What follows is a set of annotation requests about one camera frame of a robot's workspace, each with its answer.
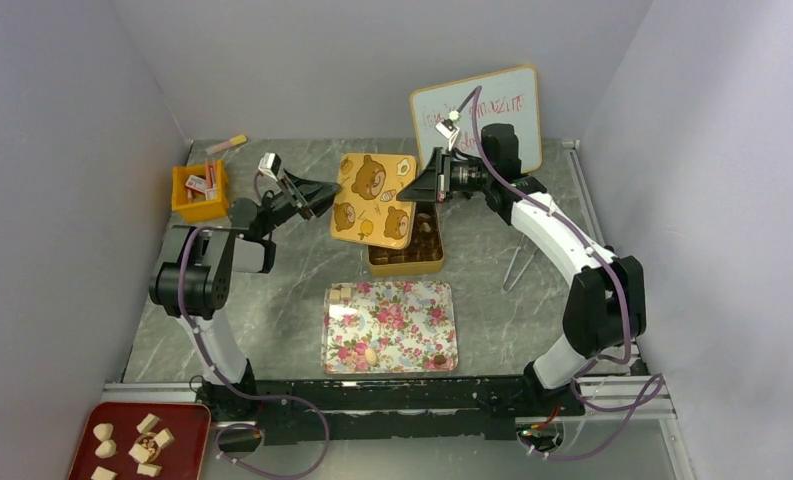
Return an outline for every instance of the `tabletop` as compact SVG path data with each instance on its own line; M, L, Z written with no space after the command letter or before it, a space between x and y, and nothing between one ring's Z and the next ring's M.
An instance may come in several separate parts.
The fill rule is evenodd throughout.
M204 162L197 141L188 164ZM335 181L344 153L417 155L413 138L257 140L223 152L230 178L229 198L254 198L253 176L265 152L275 152L292 174ZM543 141L543 165L533 175L560 208L591 236L585 186L560 140ZM568 286L545 255L537 252L510 293L502 279L521 234L490 211L481 195L439 205L445 261L436 274L396 279L437 280L451 285L460 362L451 372L416 375L520 374L561 334ZM369 282L366 246L331 238L331 216L294 217L274 232L278 245L271 273L233 273L225 309L237 343L259 379L322 379L323 298L333 283ZM228 226L227 218L206 222ZM167 228L185 224L173 213ZM534 251L520 254L524 262ZM163 309L146 301L125 371L125 382L188 380L200 373L199 359L181 327Z

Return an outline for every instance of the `open box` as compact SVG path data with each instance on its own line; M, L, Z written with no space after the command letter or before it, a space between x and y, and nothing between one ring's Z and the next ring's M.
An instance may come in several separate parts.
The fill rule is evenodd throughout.
M187 199L187 188L184 184L190 175L205 176L205 165L174 167L172 169L172 211L178 212L190 223L204 222L228 215L228 176L222 160L216 161L216 198L213 200Z
M376 277L439 272L443 268L443 238L436 206L433 203L416 204L411 241L407 247L393 250L370 245L367 253L370 273Z

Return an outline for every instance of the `gray wall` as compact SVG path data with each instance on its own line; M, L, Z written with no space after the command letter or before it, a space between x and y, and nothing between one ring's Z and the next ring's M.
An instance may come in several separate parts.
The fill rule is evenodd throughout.
M64 478L184 142L106 0L0 1L0 478Z
M583 148L699 478L793 478L793 2L657 0Z
M113 3L191 138L413 136L411 92L524 62L580 138L652 0Z

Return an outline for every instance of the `pink rose pattern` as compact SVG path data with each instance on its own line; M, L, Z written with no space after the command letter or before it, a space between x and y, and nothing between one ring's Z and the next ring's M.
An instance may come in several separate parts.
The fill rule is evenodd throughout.
M322 355L327 373L448 371L457 366L448 284L362 282L350 286L354 295L348 303L328 305L326 299L329 311ZM375 356L367 354L370 349ZM438 356L445 359L442 365L434 361Z

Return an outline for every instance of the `handwriting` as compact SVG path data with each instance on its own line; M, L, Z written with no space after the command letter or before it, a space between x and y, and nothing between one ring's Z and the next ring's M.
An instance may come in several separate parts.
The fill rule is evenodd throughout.
M464 114L469 117L472 117L473 114L475 114L476 119L480 120L482 117L490 115L491 113L502 115L510 112L519 112L525 106L524 97L524 93L513 97L505 95L492 100L482 101L475 108L473 108L472 103L470 103L469 108ZM444 103L443 108L438 111L424 108L422 112L422 123L427 128L433 128L444 118L446 118L446 115L448 115L449 112L455 110L455 108L457 107L447 103Z

